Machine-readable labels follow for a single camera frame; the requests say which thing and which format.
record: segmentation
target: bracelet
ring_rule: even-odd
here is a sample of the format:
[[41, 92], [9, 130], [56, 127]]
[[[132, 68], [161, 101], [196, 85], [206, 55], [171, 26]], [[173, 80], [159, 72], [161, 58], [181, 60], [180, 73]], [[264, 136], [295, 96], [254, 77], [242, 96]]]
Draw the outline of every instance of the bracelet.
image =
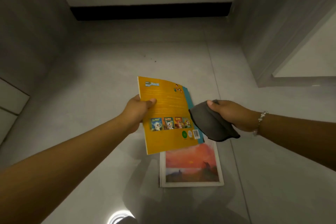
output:
[[258, 127], [256, 129], [254, 129], [254, 131], [253, 131], [254, 136], [258, 135], [258, 130], [259, 130], [259, 127], [260, 127], [260, 123], [263, 121], [263, 118], [266, 116], [266, 114], [268, 114], [268, 112], [263, 111], [262, 114], [260, 115], [260, 118], [258, 119]]

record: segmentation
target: sunset painting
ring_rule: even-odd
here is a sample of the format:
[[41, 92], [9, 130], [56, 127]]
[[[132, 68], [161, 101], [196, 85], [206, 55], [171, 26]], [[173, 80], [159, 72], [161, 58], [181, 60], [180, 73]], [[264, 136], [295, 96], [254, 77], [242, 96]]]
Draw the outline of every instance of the sunset painting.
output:
[[166, 151], [166, 183], [219, 182], [213, 142]]

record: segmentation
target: microfiber cloth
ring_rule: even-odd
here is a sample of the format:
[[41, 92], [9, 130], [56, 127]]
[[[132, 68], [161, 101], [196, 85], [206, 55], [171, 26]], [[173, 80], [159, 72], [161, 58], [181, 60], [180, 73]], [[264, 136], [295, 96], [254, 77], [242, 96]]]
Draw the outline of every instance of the microfiber cloth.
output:
[[229, 138], [239, 138], [240, 135], [232, 124], [208, 107], [207, 102], [195, 105], [189, 110], [194, 124], [211, 140], [222, 142]]

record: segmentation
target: round sticker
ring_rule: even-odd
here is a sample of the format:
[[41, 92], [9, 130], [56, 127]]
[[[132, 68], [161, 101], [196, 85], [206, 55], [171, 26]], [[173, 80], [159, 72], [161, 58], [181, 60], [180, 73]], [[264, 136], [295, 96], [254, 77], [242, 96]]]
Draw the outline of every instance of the round sticker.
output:
[[182, 136], [183, 136], [183, 138], [187, 138], [187, 132], [186, 132], [186, 131], [183, 131], [183, 132], [182, 132]]

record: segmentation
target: book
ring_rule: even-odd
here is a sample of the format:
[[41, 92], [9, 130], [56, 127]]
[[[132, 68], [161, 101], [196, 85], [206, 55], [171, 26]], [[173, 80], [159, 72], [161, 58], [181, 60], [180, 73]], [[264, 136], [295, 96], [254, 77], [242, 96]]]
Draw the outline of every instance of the book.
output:
[[217, 145], [205, 143], [160, 153], [160, 187], [223, 186]]
[[138, 77], [142, 101], [156, 98], [142, 120], [147, 154], [175, 150], [204, 143], [203, 133], [193, 124], [193, 107], [186, 87], [161, 79]]

